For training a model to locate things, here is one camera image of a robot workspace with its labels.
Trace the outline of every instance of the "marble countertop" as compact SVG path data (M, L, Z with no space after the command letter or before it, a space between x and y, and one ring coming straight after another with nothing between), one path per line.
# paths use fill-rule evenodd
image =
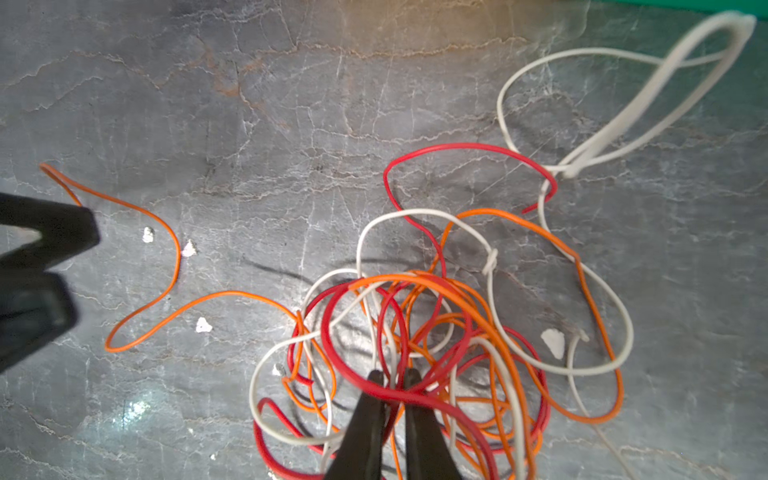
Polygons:
M363 226L392 210L381 174L393 158L442 142L503 144L495 99L516 69L581 46L663 55L703 17L554 0L41 0L0 11L0 190L67 201L37 169L49 161L149 208L197 249L177 288L119 342L215 290L297 306L308 282L350 265ZM688 115L640 151L562 181L548 205L553 231L634 318L624 408L604 430L641 478L765 472L767 51L759 23L742 58ZM678 73L629 136L705 73ZM533 71L505 103L512 135L523 153L552 164L649 74L612 58ZM392 178L405 206L454 213L518 211L538 191L529 169L479 152L435 154ZM101 244L58 268L81 321L0 376L0 477L266 478L247 382L292 325L265 306L214 300L130 352L106 353L109 329L165 288L174 251L145 217L85 200ZM474 224L500 251L506 323L549 361L544 329L581 327L594 337L565 259L519 228ZM153 243L142 241L147 226ZM0 250L24 241L3 230ZM448 249L452 272L478 288L479 254L461 234ZM372 271L422 267L432 250L405 222L391 223L372 233L366 257ZM598 303L619 343L620 320L604 297ZM196 332L199 317L210 332ZM369 348L354 328L343 344L350 358ZM603 360L597 342L580 347L578 364ZM267 377L263 392L288 405L279 376ZM610 407L611 376L578 384L591 411ZM564 378L550 388L575 408ZM339 405L351 408L356 395L343 385ZM295 468L318 468L318 455L270 445ZM538 465L540 478L622 477L588 427L557 413Z

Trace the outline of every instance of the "green object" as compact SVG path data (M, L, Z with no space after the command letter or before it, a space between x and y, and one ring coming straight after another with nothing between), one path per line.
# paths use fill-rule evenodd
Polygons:
M758 17L768 17L768 0L618 0L625 3L656 5L658 7L684 8L703 12L738 10Z

